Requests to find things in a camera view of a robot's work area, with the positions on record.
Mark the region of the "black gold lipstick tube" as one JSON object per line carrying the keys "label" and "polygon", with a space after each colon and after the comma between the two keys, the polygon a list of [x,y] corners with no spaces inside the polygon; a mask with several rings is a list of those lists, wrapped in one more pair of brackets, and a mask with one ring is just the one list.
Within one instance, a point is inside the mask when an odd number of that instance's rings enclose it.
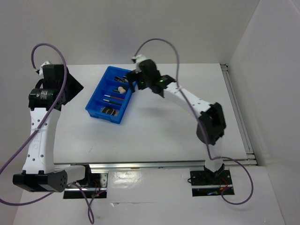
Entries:
{"label": "black gold lipstick tube", "polygon": [[123,76],[123,77],[115,76],[114,80],[117,81],[117,82],[120,82],[120,83],[128,83],[128,80],[127,80],[126,76]]}

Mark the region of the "beige makeup sponge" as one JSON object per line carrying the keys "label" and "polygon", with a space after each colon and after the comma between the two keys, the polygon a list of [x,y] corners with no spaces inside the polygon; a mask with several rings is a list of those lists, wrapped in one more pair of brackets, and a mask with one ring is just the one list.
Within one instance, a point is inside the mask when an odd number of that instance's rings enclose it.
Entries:
{"label": "beige makeup sponge", "polygon": [[119,86],[118,87],[118,92],[120,94],[125,94],[127,92],[127,90],[128,90],[127,86]]}

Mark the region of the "red lip gloss tube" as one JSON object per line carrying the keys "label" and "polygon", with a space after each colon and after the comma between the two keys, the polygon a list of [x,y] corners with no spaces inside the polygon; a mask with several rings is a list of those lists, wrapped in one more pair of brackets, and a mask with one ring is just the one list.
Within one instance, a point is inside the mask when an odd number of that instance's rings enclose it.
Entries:
{"label": "red lip gloss tube", "polygon": [[123,98],[116,97],[116,96],[111,96],[111,95],[104,95],[104,97],[112,98],[112,99],[116,99],[116,100],[120,100],[120,101],[123,101],[123,100],[124,100]]}

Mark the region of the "dark green gold mascara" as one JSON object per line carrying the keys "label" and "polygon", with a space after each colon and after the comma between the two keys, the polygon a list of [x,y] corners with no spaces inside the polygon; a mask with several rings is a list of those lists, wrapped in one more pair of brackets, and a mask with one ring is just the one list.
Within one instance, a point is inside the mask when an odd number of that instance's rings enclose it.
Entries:
{"label": "dark green gold mascara", "polygon": [[110,104],[114,104],[114,105],[122,105],[122,103],[120,103],[120,102],[116,102],[116,101],[112,101],[112,100],[108,100],[108,99],[103,99],[103,101],[108,102]]}

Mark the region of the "blue plastic organizer bin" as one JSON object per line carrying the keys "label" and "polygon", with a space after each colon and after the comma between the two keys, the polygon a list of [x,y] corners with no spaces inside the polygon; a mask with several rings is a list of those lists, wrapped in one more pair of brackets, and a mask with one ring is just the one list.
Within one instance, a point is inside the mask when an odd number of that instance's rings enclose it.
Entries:
{"label": "blue plastic organizer bin", "polygon": [[108,66],[85,110],[93,118],[120,124],[132,91],[127,81],[130,70]]}

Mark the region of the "black square compact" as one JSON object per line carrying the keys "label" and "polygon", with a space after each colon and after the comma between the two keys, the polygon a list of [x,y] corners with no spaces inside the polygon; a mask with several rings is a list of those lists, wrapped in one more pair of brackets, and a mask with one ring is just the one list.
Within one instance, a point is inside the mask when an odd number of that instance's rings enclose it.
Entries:
{"label": "black square compact", "polygon": [[101,109],[101,113],[114,116],[116,114],[116,110],[111,107],[104,107]]}

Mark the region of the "eyeshadow palette clear case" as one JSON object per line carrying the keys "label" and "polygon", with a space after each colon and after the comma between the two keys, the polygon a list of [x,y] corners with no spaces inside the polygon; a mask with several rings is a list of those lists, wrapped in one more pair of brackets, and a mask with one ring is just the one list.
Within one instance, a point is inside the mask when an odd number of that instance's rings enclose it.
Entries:
{"label": "eyeshadow palette clear case", "polygon": [[120,112],[119,110],[115,110],[113,115],[114,115],[114,116],[118,116],[118,115],[119,115],[119,112]]}

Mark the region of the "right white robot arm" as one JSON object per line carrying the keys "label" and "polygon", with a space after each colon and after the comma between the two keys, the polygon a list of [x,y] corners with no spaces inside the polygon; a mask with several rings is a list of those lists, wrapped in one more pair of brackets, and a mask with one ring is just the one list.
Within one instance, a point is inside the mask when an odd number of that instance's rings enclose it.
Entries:
{"label": "right white robot arm", "polygon": [[127,81],[132,92],[133,83],[138,89],[149,88],[153,93],[168,99],[180,106],[197,119],[196,135],[198,139],[209,147],[208,158],[205,160],[205,180],[214,184],[221,178],[225,165],[221,157],[213,152],[213,146],[222,138],[226,123],[222,106],[219,103],[211,104],[178,84],[178,81],[169,75],[161,75],[155,62],[144,55],[132,58],[135,70],[127,73]]}

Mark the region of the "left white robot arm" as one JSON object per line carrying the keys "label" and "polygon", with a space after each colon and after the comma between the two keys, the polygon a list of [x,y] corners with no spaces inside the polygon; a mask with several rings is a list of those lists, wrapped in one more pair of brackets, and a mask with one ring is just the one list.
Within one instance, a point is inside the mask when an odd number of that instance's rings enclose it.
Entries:
{"label": "left white robot arm", "polygon": [[70,102],[83,86],[62,64],[44,62],[39,73],[42,79],[29,94],[31,134],[25,164],[13,184],[29,192],[63,192],[77,182],[82,187],[92,183],[87,165],[70,165],[55,170],[54,141],[62,106]]}

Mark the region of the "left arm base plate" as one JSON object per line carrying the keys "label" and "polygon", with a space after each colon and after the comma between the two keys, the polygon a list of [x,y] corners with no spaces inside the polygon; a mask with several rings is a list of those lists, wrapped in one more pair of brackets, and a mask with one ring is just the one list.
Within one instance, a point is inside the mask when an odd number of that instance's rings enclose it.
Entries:
{"label": "left arm base plate", "polygon": [[[108,173],[92,173],[89,172],[83,180],[77,181],[76,184],[82,188],[87,199],[104,199],[107,197]],[[74,185],[68,186],[63,195],[63,199],[83,199],[83,195],[79,188]]]}

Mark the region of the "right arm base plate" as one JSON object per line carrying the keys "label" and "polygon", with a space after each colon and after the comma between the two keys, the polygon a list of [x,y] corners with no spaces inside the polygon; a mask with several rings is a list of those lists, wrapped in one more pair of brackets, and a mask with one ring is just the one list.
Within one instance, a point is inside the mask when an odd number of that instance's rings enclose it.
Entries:
{"label": "right arm base plate", "polygon": [[203,170],[190,171],[187,182],[191,184],[192,196],[235,195],[229,170],[224,170],[216,180],[209,180]]}

